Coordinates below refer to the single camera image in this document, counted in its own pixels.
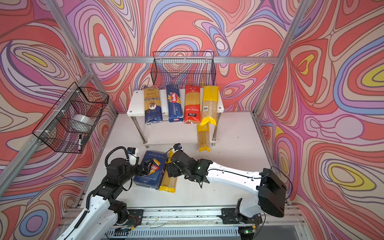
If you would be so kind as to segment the blue Barilla rigatoni box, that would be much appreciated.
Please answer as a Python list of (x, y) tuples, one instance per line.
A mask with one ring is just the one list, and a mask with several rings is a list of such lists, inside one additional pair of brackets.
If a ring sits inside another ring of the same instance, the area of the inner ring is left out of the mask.
[(167, 155), (164, 153), (146, 151), (140, 164), (143, 170), (141, 176), (136, 175), (133, 182), (139, 187), (159, 190), (165, 173)]

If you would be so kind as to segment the yellow Pastatime spaghetti bag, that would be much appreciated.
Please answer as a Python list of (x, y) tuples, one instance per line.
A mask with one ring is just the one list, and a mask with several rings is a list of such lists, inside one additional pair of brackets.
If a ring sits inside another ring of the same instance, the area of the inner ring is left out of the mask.
[(209, 124), (197, 125), (197, 136), (199, 152), (207, 151), (210, 152), (210, 130)]
[[(171, 157), (173, 156), (173, 154), (174, 154), (174, 150), (170, 149), (170, 152), (167, 158), (166, 167), (171, 164)], [(177, 183), (177, 179), (174, 177), (170, 177), (168, 174), (168, 170), (166, 169), (164, 172), (164, 176), (163, 176), (162, 183), (160, 185), (159, 190), (168, 192), (168, 193), (175, 193), (176, 183)]]

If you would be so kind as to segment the blue Barilla spaghetti box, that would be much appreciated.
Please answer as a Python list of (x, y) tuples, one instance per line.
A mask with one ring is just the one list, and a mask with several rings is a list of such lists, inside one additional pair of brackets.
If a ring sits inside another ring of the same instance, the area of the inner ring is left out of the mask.
[(167, 85), (166, 91), (169, 111), (169, 122), (183, 122), (184, 112), (182, 109), (179, 87), (177, 85)]

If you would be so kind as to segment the red spaghetti bag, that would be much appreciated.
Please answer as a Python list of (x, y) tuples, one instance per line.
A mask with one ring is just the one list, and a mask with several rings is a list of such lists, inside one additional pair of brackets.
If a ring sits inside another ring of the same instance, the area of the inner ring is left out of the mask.
[(200, 87), (186, 86), (184, 123), (200, 124), (201, 107), (200, 107)]

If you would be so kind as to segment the dark blue spaghetti bag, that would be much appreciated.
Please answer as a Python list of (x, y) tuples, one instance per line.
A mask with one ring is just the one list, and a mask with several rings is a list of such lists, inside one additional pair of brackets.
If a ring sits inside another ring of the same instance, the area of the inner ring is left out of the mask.
[(157, 124), (163, 122), (160, 91), (158, 88), (144, 88), (145, 124)]

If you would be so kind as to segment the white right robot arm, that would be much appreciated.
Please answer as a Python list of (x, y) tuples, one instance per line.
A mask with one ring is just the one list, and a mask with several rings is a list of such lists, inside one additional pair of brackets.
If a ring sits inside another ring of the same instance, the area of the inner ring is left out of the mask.
[(262, 212), (277, 218), (285, 216), (287, 187), (271, 169), (241, 171), (207, 159), (195, 160), (182, 150), (177, 150), (169, 160), (167, 172), (170, 177), (184, 176), (201, 187), (204, 183), (225, 184), (253, 194), (248, 200), (240, 200), (239, 213), (244, 217), (251, 218)]

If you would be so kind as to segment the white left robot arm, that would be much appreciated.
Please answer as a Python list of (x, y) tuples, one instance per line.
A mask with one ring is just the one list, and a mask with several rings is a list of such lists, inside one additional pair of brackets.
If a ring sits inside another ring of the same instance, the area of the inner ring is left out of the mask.
[(124, 185), (135, 176), (150, 174), (155, 161), (139, 163), (135, 148), (116, 147), (105, 158), (106, 176), (86, 198), (86, 207), (58, 237), (58, 240), (100, 240), (114, 225), (129, 218), (127, 204), (118, 201)]

